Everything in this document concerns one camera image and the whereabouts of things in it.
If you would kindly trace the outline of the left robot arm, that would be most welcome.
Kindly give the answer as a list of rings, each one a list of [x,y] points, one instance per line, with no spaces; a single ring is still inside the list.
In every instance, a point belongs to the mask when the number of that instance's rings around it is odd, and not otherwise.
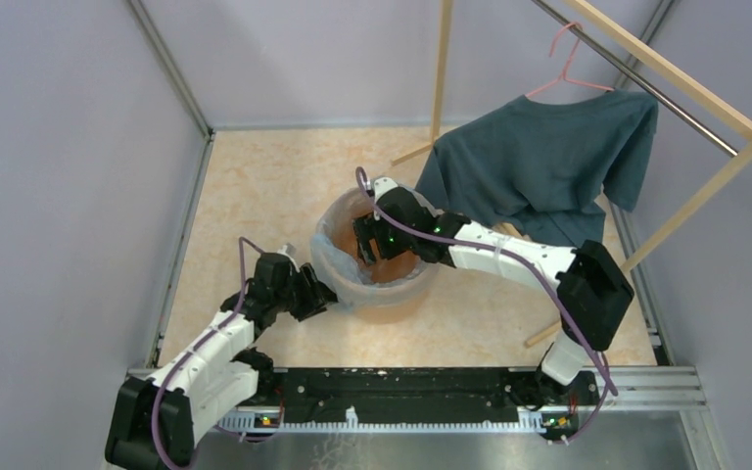
[[[281,313],[304,321],[337,300],[310,264],[261,254],[253,276],[181,353],[119,387],[106,461],[123,469],[192,468],[199,442],[230,409],[273,396],[272,359],[255,346],[262,333]]]

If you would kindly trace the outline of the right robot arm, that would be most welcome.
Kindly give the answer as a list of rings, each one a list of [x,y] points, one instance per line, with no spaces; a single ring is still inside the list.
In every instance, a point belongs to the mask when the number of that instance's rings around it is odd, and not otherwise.
[[[360,191],[372,212],[352,225],[366,263],[412,253],[430,264],[493,274],[548,295],[561,331],[535,377],[542,400],[560,403],[570,396],[588,362],[608,391],[617,391],[604,355],[635,291],[602,244],[559,247],[503,235],[456,212],[433,212],[391,178],[367,182]]]

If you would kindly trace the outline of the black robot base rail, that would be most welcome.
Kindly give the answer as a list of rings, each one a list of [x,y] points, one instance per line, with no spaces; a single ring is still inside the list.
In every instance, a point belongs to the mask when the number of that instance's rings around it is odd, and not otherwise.
[[[596,376],[568,386],[533,368],[288,368],[230,410],[219,430],[259,441],[280,434],[573,434],[599,402]]]

